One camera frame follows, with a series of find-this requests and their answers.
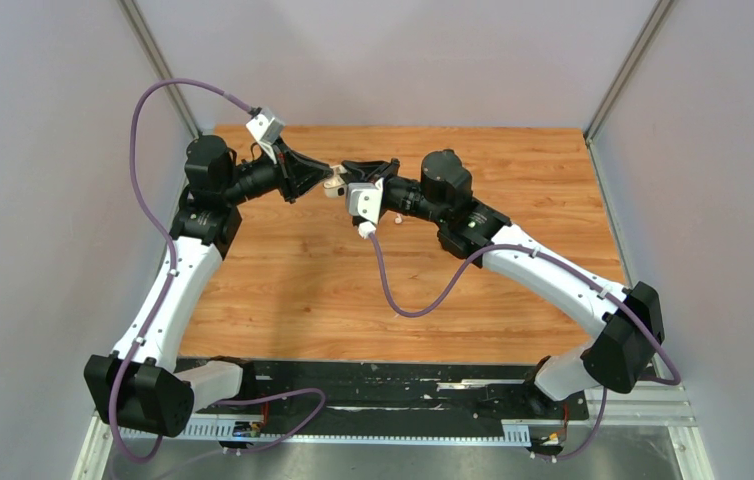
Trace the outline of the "white charging case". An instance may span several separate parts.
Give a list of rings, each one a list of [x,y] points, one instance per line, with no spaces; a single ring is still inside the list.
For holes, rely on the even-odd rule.
[[[346,195],[347,184],[343,175],[347,170],[343,165],[333,165],[332,175],[322,183],[323,192],[328,198],[342,198]]]

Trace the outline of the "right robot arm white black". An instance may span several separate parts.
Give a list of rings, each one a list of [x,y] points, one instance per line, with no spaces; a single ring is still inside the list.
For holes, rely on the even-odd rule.
[[[549,417],[570,395],[604,387],[620,394],[647,380],[647,368],[665,338],[659,292],[594,274],[535,240],[508,216],[477,199],[473,177],[451,149],[428,153],[420,177],[406,178],[400,163],[345,161],[323,187],[342,197],[361,237],[374,241],[382,215],[428,221],[441,247],[462,260],[528,288],[579,324],[590,341],[545,357],[526,379],[524,403]]]

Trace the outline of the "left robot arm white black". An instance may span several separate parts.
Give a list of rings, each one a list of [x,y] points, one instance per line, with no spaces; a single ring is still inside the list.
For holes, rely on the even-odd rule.
[[[186,148],[187,185],[165,231],[166,254],[140,311],[110,354],[93,355],[84,379],[100,419],[116,428],[174,438],[191,416],[224,402],[251,411],[259,386],[251,362],[217,356],[177,371],[179,346],[213,274],[242,223],[240,204],[277,191],[294,202],[329,179],[332,168],[292,150],[283,140],[250,161],[219,136]]]

